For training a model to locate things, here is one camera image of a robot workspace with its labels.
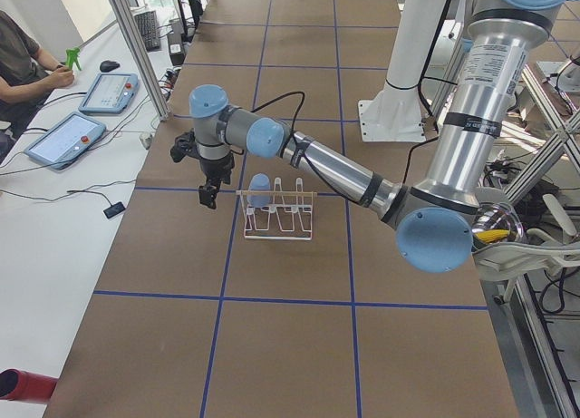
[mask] black computer mouse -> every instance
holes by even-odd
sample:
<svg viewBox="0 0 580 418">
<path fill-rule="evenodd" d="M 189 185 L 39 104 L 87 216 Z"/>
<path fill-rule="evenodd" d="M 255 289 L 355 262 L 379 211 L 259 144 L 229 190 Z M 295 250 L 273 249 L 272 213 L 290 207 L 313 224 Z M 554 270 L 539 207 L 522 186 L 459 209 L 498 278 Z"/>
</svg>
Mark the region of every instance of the black computer mouse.
<svg viewBox="0 0 580 418">
<path fill-rule="evenodd" d="M 101 72 L 110 72 L 114 71 L 119 66 L 121 65 L 118 64 L 117 62 L 114 62 L 113 60 L 105 60 L 104 62 L 101 63 L 99 69 L 101 69 Z"/>
</svg>

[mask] keyboard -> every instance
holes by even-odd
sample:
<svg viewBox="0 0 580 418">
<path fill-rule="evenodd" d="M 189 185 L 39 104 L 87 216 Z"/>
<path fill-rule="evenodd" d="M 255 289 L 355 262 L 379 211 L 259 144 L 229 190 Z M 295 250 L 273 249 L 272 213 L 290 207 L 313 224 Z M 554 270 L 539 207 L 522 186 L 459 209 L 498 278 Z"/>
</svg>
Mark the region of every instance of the keyboard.
<svg viewBox="0 0 580 418">
<path fill-rule="evenodd" d="M 159 39 L 160 26 L 157 22 L 155 12 L 151 10 L 149 12 L 138 13 L 133 17 L 143 38 L 143 43 L 145 43 L 145 49 L 147 51 L 159 49 L 161 47 L 161 41 Z"/>
</svg>

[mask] blue and white tablet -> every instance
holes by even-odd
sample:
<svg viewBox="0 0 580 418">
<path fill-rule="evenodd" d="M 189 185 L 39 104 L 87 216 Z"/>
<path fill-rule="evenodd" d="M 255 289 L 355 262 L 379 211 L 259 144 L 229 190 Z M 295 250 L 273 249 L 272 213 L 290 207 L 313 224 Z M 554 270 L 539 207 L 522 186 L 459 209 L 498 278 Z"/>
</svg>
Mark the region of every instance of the blue and white tablet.
<svg viewBox="0 0 580 418">
<path fill-rule="evenodd" d="M 36 139 L 24 153 L 35 161 L 61 170 L 73 164 L 104 133 L 104 123 L 73 112 Z"/>
<path fill-rule="evenodd" d="M 139 87 L 135 73 L 99 73 L 79 106 L 84 114 L 120 114 Z"/>
</svg>

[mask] red cup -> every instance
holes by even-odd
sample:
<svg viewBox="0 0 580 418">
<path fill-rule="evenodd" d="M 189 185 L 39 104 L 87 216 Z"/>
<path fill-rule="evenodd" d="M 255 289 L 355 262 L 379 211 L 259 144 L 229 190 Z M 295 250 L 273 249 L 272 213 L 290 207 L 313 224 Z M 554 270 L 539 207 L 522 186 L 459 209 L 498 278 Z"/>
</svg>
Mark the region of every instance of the red cup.
<svg viewBox="0 0 580 418">
<path fill-rule="evenodd" d="M 20 370 L 0 373 L 0 400 L 48 404 L 58 379 Z"/>
</svg>

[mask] person's hand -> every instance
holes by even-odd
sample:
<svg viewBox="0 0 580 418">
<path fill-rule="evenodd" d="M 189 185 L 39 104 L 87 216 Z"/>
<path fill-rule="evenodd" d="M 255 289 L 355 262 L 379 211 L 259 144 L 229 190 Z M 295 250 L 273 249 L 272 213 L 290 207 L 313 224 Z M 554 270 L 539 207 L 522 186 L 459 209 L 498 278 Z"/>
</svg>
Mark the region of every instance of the person's hand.
<svg viewBox="0 0 580 418">
<path fill-rule="evenodd" d="M 53 89 L 68 87 L 74 81 L 74 73 L 68 67 L 59 67 L 46 77 L 46 81 Z"/>
</svg>

